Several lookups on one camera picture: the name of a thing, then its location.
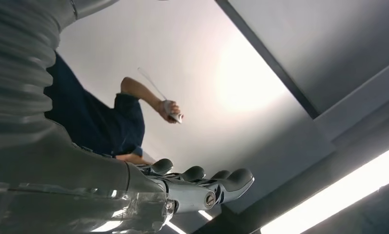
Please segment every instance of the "ceiling light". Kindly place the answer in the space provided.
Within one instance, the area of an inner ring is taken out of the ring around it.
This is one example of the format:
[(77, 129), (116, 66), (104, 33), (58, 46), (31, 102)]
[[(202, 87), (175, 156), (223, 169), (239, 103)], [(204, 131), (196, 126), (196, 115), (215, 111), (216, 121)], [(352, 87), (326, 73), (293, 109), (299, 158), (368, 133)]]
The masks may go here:
[(176, 225), (170, 223), (170, 222), (167, 222), (166, 223), (167, 226), (169, 226), (171, 229), (173, 229), (174, 231), (176, 231), (178, 234), (187, 234), (185, 233), (183, 230), (181, 230), (180, 228), (178, 228)]
[(199, 211), (199, 213), (203, 215), (203, 217), (205, 217), (208, 221), (213, 219), (213, 217), (209, 215), (206, 211)]
[(300, 234), (389, 184), (389, 151), (261, 228), (262, 234)]
[(97, 229), (92, 230), (93, 233), (107, 232), (114, 228), (119, 227), (123, 222), (122, 221), (108, 221), (104, 225), (100, 226)]

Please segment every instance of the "man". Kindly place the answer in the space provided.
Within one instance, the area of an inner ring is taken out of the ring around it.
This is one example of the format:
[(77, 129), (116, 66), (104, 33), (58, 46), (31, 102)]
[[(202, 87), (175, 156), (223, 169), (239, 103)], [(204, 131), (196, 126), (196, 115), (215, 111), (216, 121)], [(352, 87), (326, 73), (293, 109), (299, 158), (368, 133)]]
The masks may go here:
[[(139, 100), (146, 101), (169, 123), (176, 123), (165, 112), (164, 101), (141, 83), (124, 78), (121, 92), (111, 109), (86, 91), (69, 66), (56, 54), (56, 63), (47, 69), (53, 84), (44, 93), (52, 99), (53, 109), (45, 116), (67, 130), (77, 145), (97, 154), (111, 156), (134, 164), (149, 164), (143, 159), (145, 125)], [(173, 114), (180, 113), (175, 102)]]

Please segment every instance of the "robotic arm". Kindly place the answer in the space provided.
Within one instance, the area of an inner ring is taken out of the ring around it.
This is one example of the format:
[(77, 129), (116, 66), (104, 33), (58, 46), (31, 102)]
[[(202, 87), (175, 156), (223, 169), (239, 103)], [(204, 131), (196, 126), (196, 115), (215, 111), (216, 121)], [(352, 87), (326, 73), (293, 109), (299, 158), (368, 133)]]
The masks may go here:
[(71, 142), (46, 119), (60, 32), (118, 0), (0, 0), (0, 233), (154, 233), (173, 214), (235, 200), (250, 171), (133, 165)]

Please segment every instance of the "dark blue shirt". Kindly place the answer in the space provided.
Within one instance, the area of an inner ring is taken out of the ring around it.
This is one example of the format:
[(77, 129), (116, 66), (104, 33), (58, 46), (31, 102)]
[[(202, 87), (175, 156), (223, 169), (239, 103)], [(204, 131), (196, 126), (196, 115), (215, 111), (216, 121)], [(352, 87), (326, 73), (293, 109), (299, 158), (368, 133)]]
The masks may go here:
[(74, 143), (101, 155), (142, 156), (145, 125), (137, 98), (117, 94), (114, 108), (107, 107), (82, 87), (58, 54), (47, 71), (54, 82), (44, 93), (53, 109), (45, 116), (65, 127)]

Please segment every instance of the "white object in hand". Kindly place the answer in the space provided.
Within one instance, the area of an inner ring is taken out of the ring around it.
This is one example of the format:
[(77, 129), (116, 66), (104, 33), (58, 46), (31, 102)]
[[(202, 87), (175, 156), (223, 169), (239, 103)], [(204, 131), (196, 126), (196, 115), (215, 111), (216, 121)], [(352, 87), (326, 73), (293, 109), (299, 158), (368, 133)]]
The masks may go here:
[(173, 119), (175, 119), (178, 123), (180, 123), (180, 124), (183, 123), (183, 114), (172, 114), (171, 109), (170, 109), (170, 105), (171, 105), (171, 101), (166, 100), (165, 105), (164, 105), (165, 112), (169, 116), (171, 116)]

